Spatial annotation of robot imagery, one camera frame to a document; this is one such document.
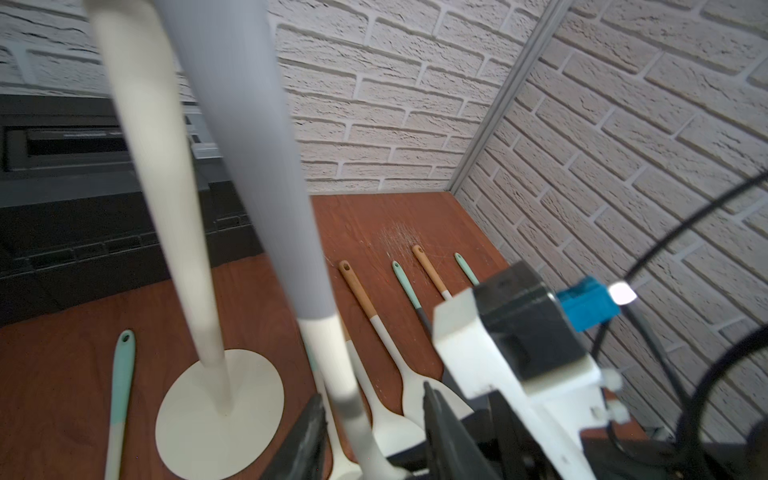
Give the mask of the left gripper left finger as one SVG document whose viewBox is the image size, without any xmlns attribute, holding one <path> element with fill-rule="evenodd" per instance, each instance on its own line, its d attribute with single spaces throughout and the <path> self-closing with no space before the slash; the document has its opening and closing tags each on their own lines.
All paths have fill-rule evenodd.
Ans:
<svg viewBox="0 0 768 480">
<path fill-rule="evenodd" d="M 327 421 L 323 397 L 316 393 L 305 405 L 262 479 L 322 479 Z"/>
</svg>

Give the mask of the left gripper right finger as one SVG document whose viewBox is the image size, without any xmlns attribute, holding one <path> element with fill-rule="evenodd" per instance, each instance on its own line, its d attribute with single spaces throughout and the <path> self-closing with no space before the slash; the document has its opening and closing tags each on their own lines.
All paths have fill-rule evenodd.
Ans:
<svg viewBox="0 0 768 480">
<path fill-rule="evenodd" d="M 439 391 L 424 384 L 430 479 L 500 479 Z"/>
</svg>

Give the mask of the cream slotted turner wooden handle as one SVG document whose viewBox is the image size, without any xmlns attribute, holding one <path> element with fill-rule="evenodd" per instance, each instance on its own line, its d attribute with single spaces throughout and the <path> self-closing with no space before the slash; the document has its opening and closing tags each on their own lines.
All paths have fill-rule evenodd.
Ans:
<svg viewBox="0 0 768 480">
<path fill-rule="evenodd" d="M 403 384 L 401 403 L 404 416 L 421 428 L 424 428 L 423 399 L 425 385 L 430 386 L 432 390 L 441 394 L 459 420 L 463 420 L 472 415 L 474 410 L 448 386 L 434 378 L 421 375 L 410 368 L 408 363 L 402 357 L 386 326 L 382 323 L 372 301 L 360 283 L 350 263 L 346 260 L 342 260 L 338 263 L 338 269 L 400 372 Z"/>
</svg>

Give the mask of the cream utensil rack stand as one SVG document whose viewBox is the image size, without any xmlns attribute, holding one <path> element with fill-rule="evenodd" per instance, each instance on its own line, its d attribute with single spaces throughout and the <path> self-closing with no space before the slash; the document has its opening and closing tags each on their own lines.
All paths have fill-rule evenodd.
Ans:
<svg viewBox="0 0 768 480">
<path fill-rule="evenodd" d="M 225 479 L 274 438 L 283 384 L 264 356 L 224 347 L 173 52 L 154 6 L 89 1 L 85 8 L 198 356 L 162 401 L 157 450 L 181 478 Z"/>
</svg>

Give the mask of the grey spatula green handle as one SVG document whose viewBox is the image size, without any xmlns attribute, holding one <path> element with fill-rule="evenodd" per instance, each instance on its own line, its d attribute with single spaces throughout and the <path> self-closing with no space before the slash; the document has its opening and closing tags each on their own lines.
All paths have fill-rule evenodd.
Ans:
<svg viewBox="0 0 768 480">
<path fill-rule="evenodd" d="M 421 305 L 421 303 L 420 303 L 420 301 L 419 301 L 419 299 L 418 299 L 418 297 L 417 297 L 417 295 L 416 295 L 416 293 L 415 293 L 415 291 L 414 291 L 414 289 L 413 289 L 413 287 L 411 285 L 410 280 L 408 279 L 407 275 L 405 274 L 405 271 L 403 270 L 402 266 L 397 261 L 393 261 L 392 262 L 392 268 L 393 268 L 393 271 L 395 273 L 395 276 L 396 276 L 398 282 L 400 283 L 400 285 L 403 288 L 406 296 L 410 300 L 411 305 L 413 306 L 413 308 L 414 308 L 414 310 L 416 312 L 416 315 L 419 318 L 419 320 L 420 320 L 420 322 L 421 322 L 421 324 L 422 324 L 422 326 L 423 326 L 423 328 L 424 328 L 424 330 L 426 332 L 426 335 L 428 337 L 430 337 L 431 336 L 431 332 L 432 332 L 432 325 L 431 325 L 431 323 L 430 323 L 430 321 L 429 321 L 429 319 L 428 319 L 428 317 L 427 317 L 427 315 L 426 315 L 426 313 L 425 313 L 425 311 L 424 311 L 424 309 L 423 309 L 423 307 L 422 307 L 422 305 Z"/>
</svg>

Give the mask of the cream ladle wooden handle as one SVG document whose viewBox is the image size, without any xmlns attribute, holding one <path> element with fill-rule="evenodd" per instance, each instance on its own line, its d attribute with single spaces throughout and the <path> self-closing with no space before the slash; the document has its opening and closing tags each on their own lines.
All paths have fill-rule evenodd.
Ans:
<svg viewBox="0 0 768 480">
<path fill-rule="evenodd" d="M 422 266 L 424 271 L 427 273 L 428 277 L 430 278 L 432 284 L 435 286 L 435 288 L 438 290 L 438 292 L 441 294 L 441 296 L 445 300 L 449 300 L 452 298 L 451 293 L 449 292 L 448 288 L 446 287 L 445 283 L 443 282 L 442 278 L 438 274 L 437 270 L 429 260 L 428 256 L 426 255 L 424 249 L 420 245 L 414 245 L 412 247 L 412 252 L 415 255 L 417 261 Z"/>
</svg>

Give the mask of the cream spoon green handle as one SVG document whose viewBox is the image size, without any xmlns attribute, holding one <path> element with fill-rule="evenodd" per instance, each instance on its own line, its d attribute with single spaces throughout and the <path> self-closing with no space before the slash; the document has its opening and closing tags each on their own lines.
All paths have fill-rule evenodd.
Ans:
<svg viewBox="0 0 768 480">
<path fill-rule="evenodd" d="M 472 285 L 478 285 L 479 279 L 469 266 L 468 262 L 465 260 L 465 258 L 458 252 L 454 254 L 454 258 L 456 262 L 458 263 L 460 269 L 464 272 L 465 276 L 468 278 L 468 280 L 471 282 Z"/>
</svg>

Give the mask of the cream spatula green handle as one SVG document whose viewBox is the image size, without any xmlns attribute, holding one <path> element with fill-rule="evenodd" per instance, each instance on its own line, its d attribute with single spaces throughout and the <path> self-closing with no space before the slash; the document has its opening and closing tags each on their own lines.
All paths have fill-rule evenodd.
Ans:
<svg viewBox="0 0 768 480">
<path fill-rule="evenodd" d="M 120 478 L 125 423 L 130 401 L 135 355 L 135 334 L 132 330 L 126 329 L 117 339 L 113 356 L 105 480 Z"/>
<path fill-rule="evenodd" d="M 307 343 L 304 343 L 304 347 L 310 363 L 314 382 L 315 382 L 318 393 L 322 397 L 322 402 L 325 410 L 325 419 L 327 422 L 327 434 L 329 437 L 329 443 L 330 443 L 331 455 L 332 455 L 332 468 L 331 468 L 329 479 L 330 480 L 361 479 L 362 470 L 360 466 L 357 463 L 352 462 L 347 458 L 341 446 L 331 404 L 325 389 L 321 372 L 314 360 L 312 350 Z"/>
</svg>

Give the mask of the cream spoon grey handle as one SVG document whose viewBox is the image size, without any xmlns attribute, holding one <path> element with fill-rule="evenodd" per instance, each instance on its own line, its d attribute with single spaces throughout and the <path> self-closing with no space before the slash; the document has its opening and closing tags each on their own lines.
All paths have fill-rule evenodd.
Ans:
<svg viewBox="0 0 768 480">
<path fill-rule="evenodd" d="M 353 373 L 266 3 L 159 1 L 156 8 L 364 478 L 408 478 L 375 441 Z"/>
</svg>

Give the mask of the cream spatula wooden handle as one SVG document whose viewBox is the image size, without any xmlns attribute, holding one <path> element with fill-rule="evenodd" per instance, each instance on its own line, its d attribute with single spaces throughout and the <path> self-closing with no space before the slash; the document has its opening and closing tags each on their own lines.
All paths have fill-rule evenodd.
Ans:
<svg viewBox="0 0 768 480">
<path fill-rule="evenodd" d="M 390 457 L 423 443 L 426 434 L 421 427 L 389 410 L 380 401 L 345 324 L 341 325 L 355 377 L 370 408 L 372 433 L 382 454 Z"/>
</svg>

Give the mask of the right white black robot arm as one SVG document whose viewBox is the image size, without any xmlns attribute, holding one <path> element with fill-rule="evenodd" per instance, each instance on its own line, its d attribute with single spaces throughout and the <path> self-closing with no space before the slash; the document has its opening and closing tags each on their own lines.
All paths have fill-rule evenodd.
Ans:
<svg viewBox="0 0 768 480">
<path fill-rule="evenodd" d="M 763 170 L 759 174 L 747 178 L 742 183 L 722 193 L 716 199 L 695 211 L 678 224 L 677 227 L 666 233 L 662 239 L 656 241 L 652 248 L 647 250 L 642 257 L 636 260 L 624 274 L 623 280 L 626 282 L 633 280 L 652 259 L 658 256 L 662 250 L 666 249 L 668 244 L 674 242 L 683 233 L 692 229 L 694 225 L 711 215 L 716 210 L 722 208 L 725 204 L 757 187 L 766 180 L 767 172 Z M 623 307 L 622 312 L 633 324 L 635 329 L 639 331 L 646 344 L 650 347 L 654 357 L 662 367 L 662 370 L 682 403 L 682 413 L 679 416 L 675 433 L 676 454 L 669 461 L 662 463 L 659 466 L 671 467 L 675 464 L 679 464 L 693 473 L 699 473 L 703 479 L 712 479 L 714 474 L 708 466 L 704 446 L 699 437 L 700 426 L 704 416 L 704 408 L 709 401 L 709 397 L 714 390 L 714 387 L 733 367 L 736 366 L 736 364 L 740 363 L 746 357 L 767 347 L 767 328 L 763 326 L 760 329 L 751 332 L 736 345 L 727 350 L 726 353 L 718 358 L 706 371 L 700 382 L 697 384 L 694 393 L 688 395 L 682 387 L 679 376 L 674 373 L 672 365 L 668 360 L 668 356 L 660 350 L 658 338 L 652 332 L 651 328 L 643 319 L 636 315 L 630 307 Z"/>
</svg>

